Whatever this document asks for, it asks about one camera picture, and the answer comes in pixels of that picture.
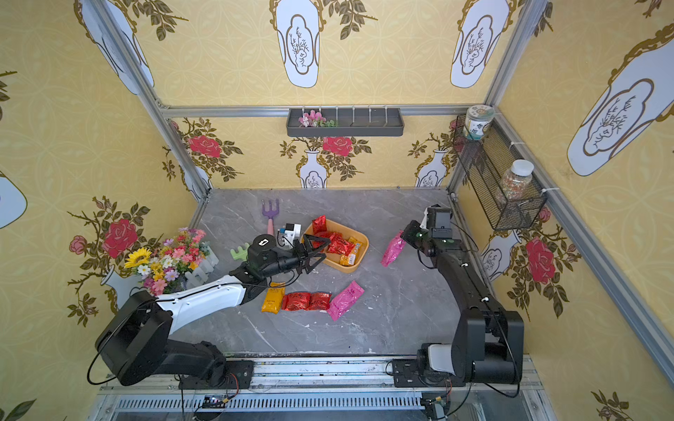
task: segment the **sunflower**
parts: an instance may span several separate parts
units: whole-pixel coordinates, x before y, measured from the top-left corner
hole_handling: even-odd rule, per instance
[[[150,255],[152,255],[152,253],[145,247],[138,249],[129,254],[127,257],[127,263],[124,263],[124,267],[128,269],[129,267],[136,267],[144,265],[145,263],[149,263]]]

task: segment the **yellow snack bag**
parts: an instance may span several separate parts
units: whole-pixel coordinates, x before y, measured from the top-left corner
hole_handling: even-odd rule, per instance
[[[358,241],[357,239],[355,239],[353,237],[349,238],[348,242],[350,242],[352,244],[355,244],[356,247],[353,248],[353,250],[351,251],[351,254],[349,254],[348,256],[342,255],[339,258],[339,263],[342,266],[353,266],[356,263],[356,258],[358,257],[358,250],[360,250],[361,246],[363,245],[363,243],[361,243],[360,241]]]
[[[278,282],[272,282],[269,286],[279,286]],[[267,313],[278,314],[283,302],[283,296],[286,294],[286,288],[269,288],[267,289],[267,296],[264,298],[262,304],[262,311]]]

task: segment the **snack bag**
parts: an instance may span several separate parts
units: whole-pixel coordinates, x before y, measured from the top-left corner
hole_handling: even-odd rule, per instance
[[[311,223],[311,227],[313,228],[314,235],[316,235],[316,232],[327,231],[328,226],[326,225],[326,216],[323,215],[314,219]]]
[[[394,260],[398,257],[403,247],[405,247],[405,240],[400,238],[402,231],[396,235],[391,242],[388,243],[388,248],[384,253],[384,256],[381,258],[381,265],[388,267]]]
[[[285,311],[306,310],[311,300],[310,292],[291,292],[283,297],[281,308]]]
[[[357,239],[351,237],[348,240],[351,244],[354,244],[353,250],[348,255],[342,255],[339,259],[339,264],[342,266],[353,266],[356,263],[356,258],[358,257],[358,250],[360,250],[363,243]]]
[[[329,292],[314,292],[309,300],[309,307],[307,310],[327,310],[330,307]]]
[[[282,285],[278,282],[271,282],[269,286],[278,286]],[[267,296],[264,298],[264,303],[262,303],[262,311],[267,313],[278,314],[278,311],[281,309],[281,304],[283,302],[283,296],[286,293],[286,288],[268,288]]]
[[[340,232],[333,232],[330,236],[330,246],[328,247],[328,253],[349,255],[355,246],[355,244],[344,240]]]
[[[335,232],[323,231],[323,232],[318,232],[318,233],[314,234],[313,236],[322,237],[322,238],[330,238],[330,236],[333,235],[333,234],[335,234]],[[318,243],[314,241],[314,242],[311,243],[311,246],[315,249],[316,247],[318,247]]]
[[[356,281],[353,281],[344,291],[337,294],[328,308],[328,314],[332,320],[335,321],[346,313],[364,292],[365,290]]]

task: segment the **pink snack bag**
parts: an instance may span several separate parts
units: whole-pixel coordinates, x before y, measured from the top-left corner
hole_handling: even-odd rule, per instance
[[[400,238],[402,231],[396,235],[391,242],[388,243],[388,248],[384,253],[384,256],[381,258],[381,265],[388,267],[394,260],[398,257],[402,249],[405,247],[405,240]]]
[[[346,313],[364,292],[365,290],[356,281],[351,282],[351,285],[332,299],[328,308],[328,314],[332,320],[335,321]]]

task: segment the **vent grille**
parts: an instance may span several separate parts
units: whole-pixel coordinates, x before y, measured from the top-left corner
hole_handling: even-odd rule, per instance
[[[281,412],[315,410],[420,410],[418,392],[379,393],[266,393],[239,395],[222,409],[200,409],[204,394],[185,397],[185,410],[203,412]],[[118,412],[180,412],[180,397],[146,395],[123,397]]]

